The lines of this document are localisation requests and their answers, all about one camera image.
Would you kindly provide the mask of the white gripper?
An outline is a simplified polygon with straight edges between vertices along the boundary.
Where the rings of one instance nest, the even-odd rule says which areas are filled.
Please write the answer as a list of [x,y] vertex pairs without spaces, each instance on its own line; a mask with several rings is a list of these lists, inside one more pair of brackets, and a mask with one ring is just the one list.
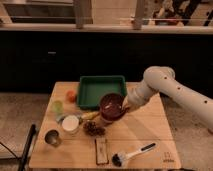
[[128,112],[135,111],[146,105],[156,93],[157,91],[149,87],[145,81],[141,81],[127,93],[124,99],[124,109]]

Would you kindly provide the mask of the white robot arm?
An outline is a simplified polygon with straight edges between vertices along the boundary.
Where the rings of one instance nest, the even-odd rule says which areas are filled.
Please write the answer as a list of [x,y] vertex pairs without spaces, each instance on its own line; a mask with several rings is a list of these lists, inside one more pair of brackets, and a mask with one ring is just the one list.
[[151,66],[147,68],[143,73],[142,81],[127,93],[122,107],[132,111],[137,110],[146,105],[158,92],[194,112],[213,133],[213,99],[176,81],[175,72],[170,67]]

